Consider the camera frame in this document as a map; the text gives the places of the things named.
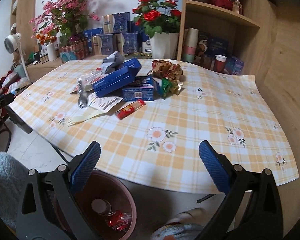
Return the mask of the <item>red rose bouquet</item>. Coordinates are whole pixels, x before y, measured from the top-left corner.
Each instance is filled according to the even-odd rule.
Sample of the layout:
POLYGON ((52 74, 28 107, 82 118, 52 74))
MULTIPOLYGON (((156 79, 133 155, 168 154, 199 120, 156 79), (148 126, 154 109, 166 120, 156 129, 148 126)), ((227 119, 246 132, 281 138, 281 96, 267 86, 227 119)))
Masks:
POLYGON ((138 0, 139 4, 132 12, 133 21, 143 32, 153 38, 155 34, 179 33, 181 11, 177 9, 177 0, 138 0))

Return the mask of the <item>crushed red soda can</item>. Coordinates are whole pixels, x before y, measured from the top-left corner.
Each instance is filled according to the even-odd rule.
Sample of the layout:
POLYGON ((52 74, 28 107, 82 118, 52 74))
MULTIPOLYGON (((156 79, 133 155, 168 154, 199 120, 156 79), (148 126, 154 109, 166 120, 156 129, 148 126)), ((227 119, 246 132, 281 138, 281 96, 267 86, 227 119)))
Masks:
POLYGON ((116 210, 110 213, 106 218, 107 226, 115 231, 126 231, 129 229, 132 215, 130 213, 125 213, 119 210, 116 210))

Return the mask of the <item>brown gold wrapper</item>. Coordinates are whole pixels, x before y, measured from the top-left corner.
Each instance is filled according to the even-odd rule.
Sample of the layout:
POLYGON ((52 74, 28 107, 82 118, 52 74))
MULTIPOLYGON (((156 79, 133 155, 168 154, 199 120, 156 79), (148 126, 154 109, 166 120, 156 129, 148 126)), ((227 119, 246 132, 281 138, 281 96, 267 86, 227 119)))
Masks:
POLYGON ((153 79, 154 87, 162 98, 168 94, 179 94, 183 82, 183 70, 179 64, 165 60, 153 60, 152 69, 147 73, 153 79))

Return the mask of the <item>red paper cup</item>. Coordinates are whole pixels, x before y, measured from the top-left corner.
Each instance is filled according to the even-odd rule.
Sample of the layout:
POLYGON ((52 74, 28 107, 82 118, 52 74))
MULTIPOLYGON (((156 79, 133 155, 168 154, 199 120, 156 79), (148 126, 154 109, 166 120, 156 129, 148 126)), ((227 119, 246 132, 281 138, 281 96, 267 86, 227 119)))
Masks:
POLYGON ((215 64, 214 64, 213 70, 215 72, 221 73, 225 67, 226 56, 216 55, 215 58, 216 59, 215 59, 215 64))

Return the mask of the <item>wooden shelf unit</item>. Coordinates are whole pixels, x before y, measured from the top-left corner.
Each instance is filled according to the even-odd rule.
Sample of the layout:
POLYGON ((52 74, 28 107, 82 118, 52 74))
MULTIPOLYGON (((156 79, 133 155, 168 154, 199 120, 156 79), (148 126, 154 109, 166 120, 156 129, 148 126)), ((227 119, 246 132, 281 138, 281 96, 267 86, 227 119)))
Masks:
POLYGON ((227 52, 245 62, 243 73, 261 82, 271 65, 277 32, 277 9, 268 0, 239 0, 241 15, 207 0, 183 0, 177 59, 185 28, 195 28, 229 42, 227 52))

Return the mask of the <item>low wooden cabinet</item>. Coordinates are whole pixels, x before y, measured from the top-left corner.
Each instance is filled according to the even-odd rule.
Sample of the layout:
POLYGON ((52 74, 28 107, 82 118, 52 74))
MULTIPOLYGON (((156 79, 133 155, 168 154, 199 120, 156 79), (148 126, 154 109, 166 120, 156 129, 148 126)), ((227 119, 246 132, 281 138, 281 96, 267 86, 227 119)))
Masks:
MULTIPOLYGON (((106 56, 104 55, 90 55, 83 60, 68 61, 66 67, 62 67, 62 73, 71 73, 73 77, 78 77, 80 74, 88 74, 93 69, 96 69, 99 63, 91 63, 92 61, 102 61, 106 56)), ((46 63, 30 64, 27 67, 27 72, 29 74, 32 83, 36 82, 42 78, 47 73, 55 70, 59 66, 63 65, 61 58, 54 61, 47 61, 46 63)))

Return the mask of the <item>white printed leaflet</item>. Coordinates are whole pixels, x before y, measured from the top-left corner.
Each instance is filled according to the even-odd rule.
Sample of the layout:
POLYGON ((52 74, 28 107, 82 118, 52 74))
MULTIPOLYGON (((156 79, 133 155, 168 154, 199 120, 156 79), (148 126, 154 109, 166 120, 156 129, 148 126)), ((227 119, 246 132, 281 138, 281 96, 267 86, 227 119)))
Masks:
POLYGON ((95 93, 88 96, 88 107, 108 113, 113 107, 120 103, 123 98, 119 96, 98 97, 95 93))

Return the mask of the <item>pink cherry blossom arrangement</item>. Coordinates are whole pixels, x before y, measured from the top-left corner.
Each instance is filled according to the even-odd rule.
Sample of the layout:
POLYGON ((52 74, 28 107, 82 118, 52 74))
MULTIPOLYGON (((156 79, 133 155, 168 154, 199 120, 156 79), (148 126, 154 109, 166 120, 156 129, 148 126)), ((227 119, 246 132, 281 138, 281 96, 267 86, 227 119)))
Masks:
POLYGON ((61 46, 69 46, 81 39, 88 20, 99 21, 95 12, 88 11, 88 0, 50 0, 43 2, 43 12, 32 18, 32 38, 41 44, 51 44, 60 34, 61 46))

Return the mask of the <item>white slim flower vase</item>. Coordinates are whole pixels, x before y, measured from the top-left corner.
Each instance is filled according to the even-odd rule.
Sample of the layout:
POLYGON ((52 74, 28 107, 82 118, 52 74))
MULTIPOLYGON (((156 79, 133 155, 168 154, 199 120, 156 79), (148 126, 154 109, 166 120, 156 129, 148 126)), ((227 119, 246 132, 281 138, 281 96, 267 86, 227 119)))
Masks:
POLYGON ((55 61, 57 59, 55 45, 53 43, 50 43, 46 46, 46 49, 49 61, 55 61))

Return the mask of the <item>red snack stick wrapper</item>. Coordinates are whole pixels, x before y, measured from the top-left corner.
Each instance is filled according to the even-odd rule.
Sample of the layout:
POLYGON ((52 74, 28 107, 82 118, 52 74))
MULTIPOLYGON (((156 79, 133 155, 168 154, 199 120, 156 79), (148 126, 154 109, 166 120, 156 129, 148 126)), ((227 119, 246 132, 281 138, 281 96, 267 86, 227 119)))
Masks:
POLYGON ((139 99, 118 110, 115 115, 117 118, 122 120, 145 105, 146 103, 143 100, 139 99))

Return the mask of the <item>cream plastic fork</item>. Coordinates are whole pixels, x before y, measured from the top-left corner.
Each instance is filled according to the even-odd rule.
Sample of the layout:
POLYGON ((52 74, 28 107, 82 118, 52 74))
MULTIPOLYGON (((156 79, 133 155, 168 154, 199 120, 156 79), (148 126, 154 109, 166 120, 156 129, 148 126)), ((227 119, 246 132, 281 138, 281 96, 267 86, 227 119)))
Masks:
POLYGON ((68 120, 67 125, 68 126, 74 126, 76 124, 80 124, 82 122, 85 122, 87 120, 90 120, 92 118, 95 118, 95 117, 101 116, 101 115, 104 115, 104 113, 102 111, 99 111, 99 110, 82 113, 81 115, 71 117, 68 120))

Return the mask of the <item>white plastic wrapper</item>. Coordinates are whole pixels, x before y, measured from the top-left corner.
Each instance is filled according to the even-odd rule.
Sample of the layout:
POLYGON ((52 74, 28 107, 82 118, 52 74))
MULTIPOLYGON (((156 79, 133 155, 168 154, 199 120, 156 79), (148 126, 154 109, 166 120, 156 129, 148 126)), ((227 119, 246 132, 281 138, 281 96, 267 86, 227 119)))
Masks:
POLYGON ((125 61, 125 56, 118 51, 113 52, 108 57, 104 58, 101 64, 103 74, 115 72, 125 61))

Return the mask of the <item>maroon plastic trash bin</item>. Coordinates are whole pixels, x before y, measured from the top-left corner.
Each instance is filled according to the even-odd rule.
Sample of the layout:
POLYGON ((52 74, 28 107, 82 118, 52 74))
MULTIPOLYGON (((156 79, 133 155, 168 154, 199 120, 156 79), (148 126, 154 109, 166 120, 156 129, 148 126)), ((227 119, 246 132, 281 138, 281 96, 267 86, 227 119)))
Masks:
POLYGON ((93 171, 74 199, 90 226, 103 239, 129 239, 137 219, 128 188, 114 176, 93 171))

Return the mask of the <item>white angular rose vase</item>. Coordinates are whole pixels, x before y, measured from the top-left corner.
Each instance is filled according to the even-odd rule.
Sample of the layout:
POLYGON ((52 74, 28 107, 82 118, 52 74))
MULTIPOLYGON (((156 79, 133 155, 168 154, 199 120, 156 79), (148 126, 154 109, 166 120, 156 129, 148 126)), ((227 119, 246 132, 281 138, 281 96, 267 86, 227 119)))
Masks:
POLYGON ((153 59, 174 59, 177 53, 178 33, 155 33, 150 38, 153 59))

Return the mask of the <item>blue cardboard box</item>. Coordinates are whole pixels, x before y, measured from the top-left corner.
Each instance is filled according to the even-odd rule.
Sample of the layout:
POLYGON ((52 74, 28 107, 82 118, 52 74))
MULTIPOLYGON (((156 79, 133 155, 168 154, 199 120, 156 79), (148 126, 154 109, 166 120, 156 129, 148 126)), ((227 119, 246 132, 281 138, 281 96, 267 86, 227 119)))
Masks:
POLYGON ((130 59, 123 66, 93 84, 99 98, 119 96, 123 101, 153 101, 154 85, 151 76, 138 76, 141 63, 138 59, 130 59))

